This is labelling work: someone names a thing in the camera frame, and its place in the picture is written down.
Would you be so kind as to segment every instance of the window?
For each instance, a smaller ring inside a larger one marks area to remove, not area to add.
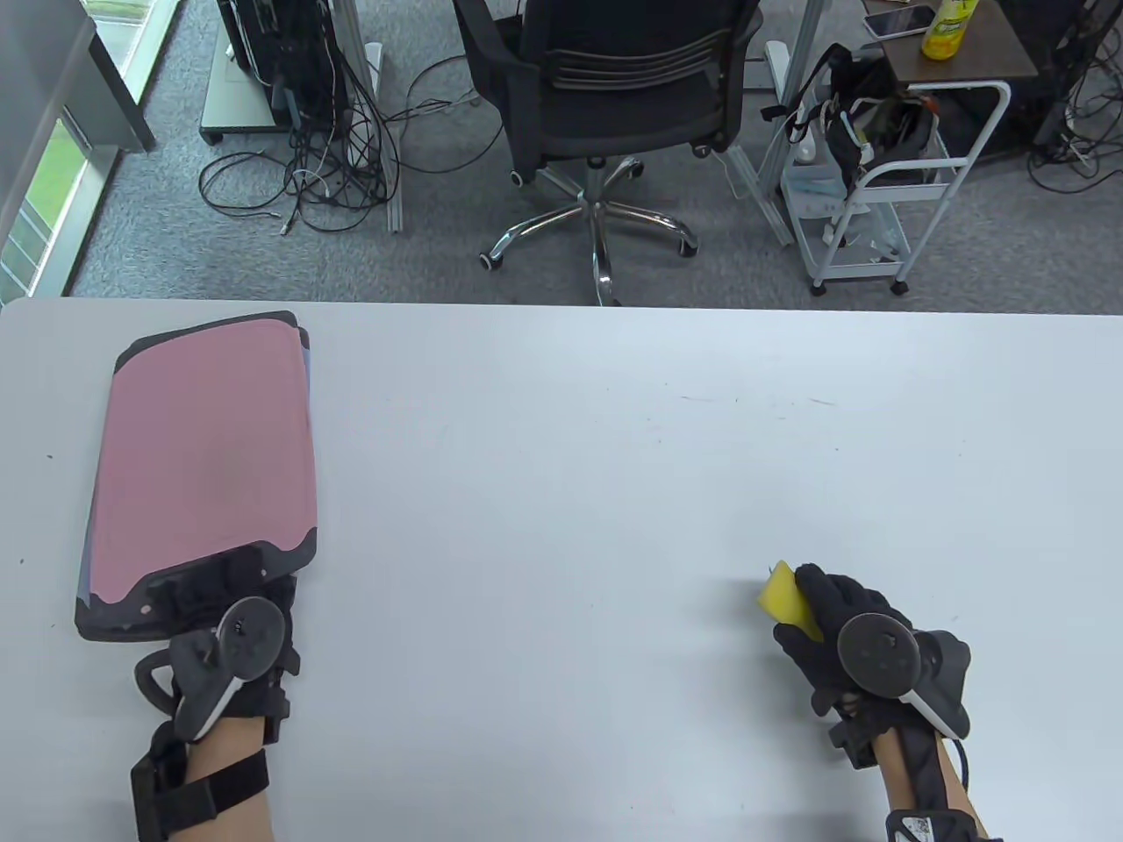
[[[82,0],[122,76],[134,64],[141,36],[154,39],[157,45],[163,43],[175,2],[176,0]],[[158,16],[161,31],[146,33],[150,28],[148,25],[153,22],[154,8],[162,11]],[[155,63],[155,51],[152,52],[149,61],[145,62],[146,66],[140,68],[144,80],[136,85],[139,89],[147,82],[150,64]],[[8,241],[0,249],[0,308],[36,291],[55,237],[66,220],[71,199],[88,168],[83,148],[60,120],[39,161],[35,180]],[[90,221],[81,221],[83,231]],[[72,262],[71,266],[61,266],[58,272],[69,275],[71,267]],[[53,283],[51,286],[61,290],[63,283]]]

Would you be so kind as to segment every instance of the green grass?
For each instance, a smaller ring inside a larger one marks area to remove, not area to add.
[[[128,0],[83,0],[91,18],[109,18],[110,20],[141,21],[148,15],[150,0],[129,2]]]
[[[82,171],[82,150],[66,132],[62,125],[55,125],[55,130],[47,141],[47,150],[43,153],[39,168],[35,172],[31,189],[27,191],[35,210],[54,228],[62,216],[63,205],[70,195],[74,180]]]

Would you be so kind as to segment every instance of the chrome chair base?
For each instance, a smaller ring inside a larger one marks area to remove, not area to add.
[[[559,210],[542,213],[509,228],[491,251],[480,254],[480,263],[483,267],[494,272],[503,265],[503,255],[512,242],[551,226],[583,217],[588,220],[588,232],[593,241],[593,283],[596,285],[596,299],[602,306],[608,306],[620,303],[612,295],[612,264],[609,260],[609,244],[604,231],[608,219],[622,219],[628,222],[654,226],[678,237],[678,254],[683,257],[693,257],[697,254],[699,238],[684,222],[656,211],[613,202],[605,198],[612,185],[621,179],[638,179],[642,175],[643,162],[639,158],[627,157],[617,164],[611,173],[605,175],[605,172],[606,166],[603,164],[596,166],[596,162],[591,162],[586,168],[585,186],[582,186],[560,171],[548,166],[540,170],[538,175],[565,192],[573,199],[573,202]],[[512,173],[511,179],[515,185],[522,186],[522,179],[518,177],[515,173]]]

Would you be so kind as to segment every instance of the wooden desk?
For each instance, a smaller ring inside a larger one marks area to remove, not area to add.
[[[901,9],[901,3],[862,0],[866,11],[876,15]],[[937,0],[928,3],[933,8]],[[1038,68],[1026,54],[1005,12],[995,0],[982,0],[967,27],[964,46],[947,62],[933,62],[920,51],[923,35],[880,42],[893,72],[902,84],[917,82],[977,82],[983,80],[1032,79]]]

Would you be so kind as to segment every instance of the computer tower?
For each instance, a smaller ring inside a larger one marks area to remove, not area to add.
[[[262,84],[279,125],[336,125],[347,74],[325,0],[218,0],[234,60]]]

